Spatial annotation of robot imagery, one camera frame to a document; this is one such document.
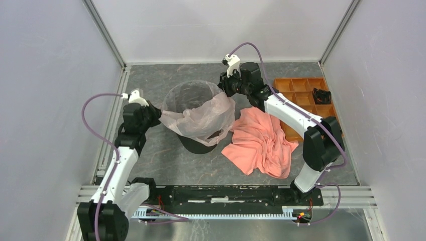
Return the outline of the black plastic trash bin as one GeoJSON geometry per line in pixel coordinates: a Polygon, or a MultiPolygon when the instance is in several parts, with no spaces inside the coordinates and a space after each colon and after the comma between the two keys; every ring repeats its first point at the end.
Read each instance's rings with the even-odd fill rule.
{"type": "MultiPolygon", "coordinates": [[[[212,100],[221,90],[213,83],[207,81],[186,81],[172,88],[166,95],[163,109],[172,113],[183,114],[185,110],[201,107],[212,100]]],[[[194,154],[206,154],[216,145],[208,147],[192,138],[177,135],[183,146],[194,154]]]]}

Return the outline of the orange compartment tray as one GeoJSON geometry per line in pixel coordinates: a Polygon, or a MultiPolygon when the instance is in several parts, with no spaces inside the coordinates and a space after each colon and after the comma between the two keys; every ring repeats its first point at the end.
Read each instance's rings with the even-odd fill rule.
{"type": "Polygon", "coordinates": [[[276,78],[273,87],[304,110],[321,117],[338,116],[331,98],[320,103],[326,98],[314,93],[315,90],[329,91],[324,78],[276,78]]]}

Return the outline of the right aluminium corner post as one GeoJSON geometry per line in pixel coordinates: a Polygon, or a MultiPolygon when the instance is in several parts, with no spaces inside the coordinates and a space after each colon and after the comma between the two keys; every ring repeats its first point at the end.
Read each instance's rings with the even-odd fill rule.
{"type": "Polygon", "coordinates": [[[351,20],[353,14],[355,13],[356,9],[358,8],[359,3],[361,0],[351,0],[347,10],[345,11],[342,19],[340,20],[340,23],[338,24],[335,32],[333,33],[333,36],[329,43],[326,46],[326,49],[324,50],[320,60],[318,61],[320,66],[323,66],[327,59],[329,58],[330,54],[332,53],[335,45],[337,44],[338,40],[340,39],[342,33],[344,32],[347,24],[351,20]]]}

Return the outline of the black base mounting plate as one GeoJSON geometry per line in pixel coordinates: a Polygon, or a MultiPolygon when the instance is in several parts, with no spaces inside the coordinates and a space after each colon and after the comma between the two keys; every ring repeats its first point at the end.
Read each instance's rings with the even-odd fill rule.
{"type": "Polygon", "coordinates": [[[324,204],[314,189],[297,194],[288,186],[157,186],[146,203],[173,214],[280,214],[282,207],[305,208],[324,204]]]}

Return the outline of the aluminium corner post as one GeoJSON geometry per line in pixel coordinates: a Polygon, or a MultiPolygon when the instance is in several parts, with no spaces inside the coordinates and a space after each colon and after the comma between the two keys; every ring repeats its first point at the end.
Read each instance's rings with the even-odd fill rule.
{"type": "Polygon", "coordinates": [[[100,16],[94,2],[92,0],[83,0],[83,3],[85,4],[89,14],[91,15],[95,25],[97,26],[98,30],[100,31],[102,37],[104,38],[106,44],[108,45],[110,51],[112,52],[115,60],[117,63],[121,66],[121,68],[125,69],[127,64],[125,60],[123,59],[120,51],[118,50],[111,34],[109,33],[104,21],[102,20],[102,17],[100,16]]]}
{"type": "Polygon", "coordinates": [[[337,44],[338,40],[340,39],[342,33],[344,32],[347,24],[351,20],[353,14],[355,13],[356,9],[358,8],[359,3],[361,0],[351,0],[347,10],[345,11],[342,19],[340,20],[340,23],[338,24],[335,32],[333,33],[333,36],[329,43],[326,46],[326,49],[324,50],[320,60],[318,61],[320,66],[323,66],[327,59],[329,58],[330,54],[332,53],[335,45],[337,44]]]}

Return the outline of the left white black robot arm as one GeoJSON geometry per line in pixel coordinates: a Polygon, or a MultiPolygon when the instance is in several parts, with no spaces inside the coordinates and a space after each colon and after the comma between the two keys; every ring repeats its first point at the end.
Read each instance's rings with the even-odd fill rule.
{"type": "Polygon", "coordinates": [[[146,143],[147,130],[159,125],[160,117],[161,110],[149,101],[124,106],[110,166],[90,201],[80,203],[77,209],[83,240],[125,240],[129,220],[139,205],[157,200],[152,178],[147,183],[132,183],[128,191],[125,186],[146,143]]]}

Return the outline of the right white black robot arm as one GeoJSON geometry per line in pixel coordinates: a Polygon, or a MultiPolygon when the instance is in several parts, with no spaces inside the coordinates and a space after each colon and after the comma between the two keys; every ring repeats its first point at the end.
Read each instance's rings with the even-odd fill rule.
{"type": "Polygon", "coordinates": [[[264,81],[257,63],[247,62],[238,69],[229,67],[220,74],[218,87],[228,97],[234,94],[246,96],[253,107],[278,118],[303,138],[302,156],[305,163],[290,184],[290,199],[293,203],[305,204],[318,187],[324,172],[339,157],[347,161],[337,118],[322,118],[286,98],[264,81]]]}

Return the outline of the pink plastic trash bag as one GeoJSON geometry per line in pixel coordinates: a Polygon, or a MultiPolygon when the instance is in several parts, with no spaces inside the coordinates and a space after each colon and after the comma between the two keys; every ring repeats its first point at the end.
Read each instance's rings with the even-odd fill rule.
{"type": "Polygon", "coordinates": [[[160,121],[176,134],[210,147],[231,130],[235,106],[235,101],[216,84],[186,81],[166,94],[160,121]]]}

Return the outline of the salmon pink cloth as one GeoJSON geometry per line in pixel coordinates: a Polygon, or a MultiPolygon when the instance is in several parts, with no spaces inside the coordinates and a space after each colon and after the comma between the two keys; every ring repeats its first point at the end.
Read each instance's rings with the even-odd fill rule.
{"type": "Polygon", "coordinates": [[[240,114],[231,128],[232,141],[222,154],[245,175],[258,169],[274,178],[288,178],[298,141],[288,141],[280,120],[256,107],[242,109],[240,114]]]}

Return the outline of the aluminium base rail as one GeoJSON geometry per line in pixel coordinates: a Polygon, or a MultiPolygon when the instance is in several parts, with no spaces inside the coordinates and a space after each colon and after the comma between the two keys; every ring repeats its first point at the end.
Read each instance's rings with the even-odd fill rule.
{"type": "Polygon", "coordinates": [[[372,190],[364,186],[327,186],[293,200],[288,186],[277,185],[164,185],[151,190],[133,218],[166,219],[149,205],[188,219],[296,220],[317,210],[377,208],[372,190]]]}

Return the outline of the left aluminium corner post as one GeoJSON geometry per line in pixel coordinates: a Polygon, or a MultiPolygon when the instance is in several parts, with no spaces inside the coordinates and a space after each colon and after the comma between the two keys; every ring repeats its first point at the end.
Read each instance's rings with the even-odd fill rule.
{"type": "Polygon", "coordinates": [[[92,0],[83,0],[83,3],[85,4],[89,14],[91,15],[95,25],[97,26],[98,30],[100,31],[102,37],[104,38],[106,44],[108,45],[110,51],[112,52],[115,60],[117,63],[121,66],[121,68],[125,69],[127,64],[125,60],[123,59],[120,51],[118,50],[111,34],[109,33],[104,21],[102,20],[102,17],[100,16],[94,2],[92,0]]]}

